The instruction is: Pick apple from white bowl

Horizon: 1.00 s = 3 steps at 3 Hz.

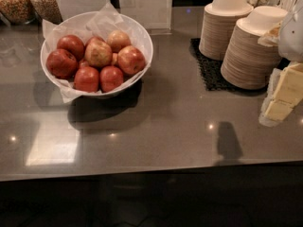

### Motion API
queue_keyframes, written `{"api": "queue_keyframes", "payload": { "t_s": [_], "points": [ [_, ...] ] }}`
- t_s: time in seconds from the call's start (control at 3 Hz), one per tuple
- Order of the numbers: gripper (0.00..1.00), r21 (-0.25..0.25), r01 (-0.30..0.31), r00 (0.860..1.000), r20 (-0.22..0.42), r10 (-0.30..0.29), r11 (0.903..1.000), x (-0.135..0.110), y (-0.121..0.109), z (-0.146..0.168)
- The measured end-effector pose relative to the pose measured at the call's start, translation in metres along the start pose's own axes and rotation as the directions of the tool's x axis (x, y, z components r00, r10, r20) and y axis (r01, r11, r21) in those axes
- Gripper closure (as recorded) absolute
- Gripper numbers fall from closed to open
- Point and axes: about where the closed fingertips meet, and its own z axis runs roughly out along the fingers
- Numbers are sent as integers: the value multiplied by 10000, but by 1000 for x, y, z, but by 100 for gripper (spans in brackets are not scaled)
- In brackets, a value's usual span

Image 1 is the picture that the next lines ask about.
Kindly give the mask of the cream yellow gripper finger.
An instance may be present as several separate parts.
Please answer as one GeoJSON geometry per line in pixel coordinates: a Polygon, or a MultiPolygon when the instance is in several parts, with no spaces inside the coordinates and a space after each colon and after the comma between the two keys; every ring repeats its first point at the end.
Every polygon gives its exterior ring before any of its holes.
{"type": "Polygon", "coordinates": [[[258,122],[266,127],[282,123],[303,100],[303,63],[291,61],[283,70],[274,69],[258,122]]]}

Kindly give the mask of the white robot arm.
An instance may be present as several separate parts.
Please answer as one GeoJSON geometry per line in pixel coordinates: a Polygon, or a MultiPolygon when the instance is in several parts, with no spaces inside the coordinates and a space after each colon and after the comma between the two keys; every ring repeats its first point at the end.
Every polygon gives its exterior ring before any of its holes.
{"type": "Polygon", "coordinates": [[[303,0],[282,21],[277,48],[290,63],[270,76],[258,118],[267,127],[283,122],[303,99],[303,0]]]}

